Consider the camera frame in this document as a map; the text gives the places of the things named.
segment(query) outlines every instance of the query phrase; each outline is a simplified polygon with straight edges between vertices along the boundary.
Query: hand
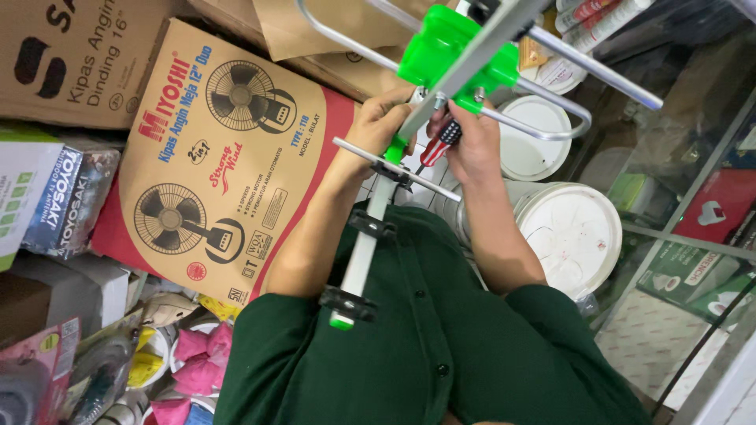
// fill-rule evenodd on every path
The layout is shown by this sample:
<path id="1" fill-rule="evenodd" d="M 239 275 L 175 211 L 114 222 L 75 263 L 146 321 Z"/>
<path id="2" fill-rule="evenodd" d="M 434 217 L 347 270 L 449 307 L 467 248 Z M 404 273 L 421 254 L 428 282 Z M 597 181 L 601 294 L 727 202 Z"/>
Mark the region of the hand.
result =
<path id="1" fill-rule="evenodd" d="M 371 154 L 383 155 L 391 144 L 392 136 L 412 112 L 413 107 L 407 104 L 407 101 L 414 89 L 414 86 L 397 88 L 365 101 L 345 139 Z M 416 139 L 414 135 L 409 140 L 404 154 L 411 155 L 414 152 Z M 359 181 L 371 177 L 374 173 L 370 169 L 370 161 L 345 149 L 339 149 L 331 168 L 338 169 L 342 177 Z"/>
<path id="2" fill-rule="evenodd" d="M 485 106 L 492 107 L 488 101 Z M 449 110 L 462 127 L 462 139 L 446 153 L 454 177 L 463 185 L 484 184 L 492 178 L 501 180 L 499 122 L 467 112 L 454 101 L 449 101 Z M 440 110 L 431 118 L 429 137 L 440 130 L 443 114 Z"/>

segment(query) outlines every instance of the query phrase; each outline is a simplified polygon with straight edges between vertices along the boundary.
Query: shirt button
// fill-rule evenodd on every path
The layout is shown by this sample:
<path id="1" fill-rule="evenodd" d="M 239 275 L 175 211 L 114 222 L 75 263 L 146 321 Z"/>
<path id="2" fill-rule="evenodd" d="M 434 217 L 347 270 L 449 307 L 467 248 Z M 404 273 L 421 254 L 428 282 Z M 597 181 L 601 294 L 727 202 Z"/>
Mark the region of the shirt button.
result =
<path id="1" fill-rule="evenodd" d="M 438 365 L 435 371 L 440 377 L 445 377 L 449 374 L 449 367 L 441 363 L 440 365 Z"/>

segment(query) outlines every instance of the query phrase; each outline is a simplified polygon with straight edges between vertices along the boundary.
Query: black plastic clip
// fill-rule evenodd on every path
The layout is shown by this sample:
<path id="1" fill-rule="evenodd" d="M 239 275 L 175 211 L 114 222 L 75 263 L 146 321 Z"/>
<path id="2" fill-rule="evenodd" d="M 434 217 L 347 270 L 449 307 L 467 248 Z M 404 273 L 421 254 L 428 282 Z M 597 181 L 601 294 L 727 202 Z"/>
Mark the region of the black plastic clip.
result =
<path id="1" fill-rule="evenodd" d="M 378 305 L 369 299 L 332 286 L 326 286 L 318 302 L 355 321 L 375 321 L 378 309 Z"/>
<path id="2" fill-rule="evenodd" d="M 396 181 L 401 186 L 406 186 L 410 183 L 410 176 L 406 172 L 403 172 L 402 174 L 394 172 L 390 169 L 387 169 L 386 164 L 380 161 L 374 162 L 370 167 L 374 172 L 377 172 L 384 177 L 388 177 L 391 180 Z"/>
<path id="3" fill-rule="evenodd" d="M 371 217 L 363 209 L 355 209 L 346 224 L 376 239 L 396 237 L 396 225 Z"/>

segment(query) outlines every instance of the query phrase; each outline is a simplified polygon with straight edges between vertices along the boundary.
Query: green shirt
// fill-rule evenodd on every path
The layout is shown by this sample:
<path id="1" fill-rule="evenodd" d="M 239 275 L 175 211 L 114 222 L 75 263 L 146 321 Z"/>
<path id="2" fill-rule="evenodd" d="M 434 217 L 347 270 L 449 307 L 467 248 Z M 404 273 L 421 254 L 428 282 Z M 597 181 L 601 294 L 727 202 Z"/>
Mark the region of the green shirt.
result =
<path id="1" fill-rule="evenodd" d="M 234 327 L 215 425 L 436 425 L 447 410 L 464 424 L 650 423 L 567 296 L 528 285 L 502 299 L 440 217 L 389 206 L 384 219 L 398 231 L 365 286 L 376 321 L 337 330 L 314 300 L 255 299 Z M 344 230 L 329 284 L 356 235 Z"/>

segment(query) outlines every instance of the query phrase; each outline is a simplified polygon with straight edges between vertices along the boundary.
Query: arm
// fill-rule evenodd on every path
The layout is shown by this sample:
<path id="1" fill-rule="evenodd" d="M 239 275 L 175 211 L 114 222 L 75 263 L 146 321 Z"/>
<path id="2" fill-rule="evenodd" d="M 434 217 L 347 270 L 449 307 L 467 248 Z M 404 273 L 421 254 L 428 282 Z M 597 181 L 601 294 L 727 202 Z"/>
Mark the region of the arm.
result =
<path id="1" fill-rule="evenodd" d="M 523 285 L 547 284 L 541 262 L 517 228 L 501 178 L 499 123 L 453 101 L 449 109 L 463 133 L 447 152 L 449 168 L 462 184 L 472 251 L 488 289 L 504 295 Z"/>
<path id="2" fill-rule="evenodd" d="M 383 154 L 412 111 L 406 102 L 413 90 L 400 88 L 366 101 L 346 140 L 373 154 Z M 407 146 L 408 153 L 413 149 L 414 141 Z M 268 293 L 315 297 L 323 292 L 360 184 L 372 174 L 369 161 L 339 150 L 305 215 L 271 265 Z"/>

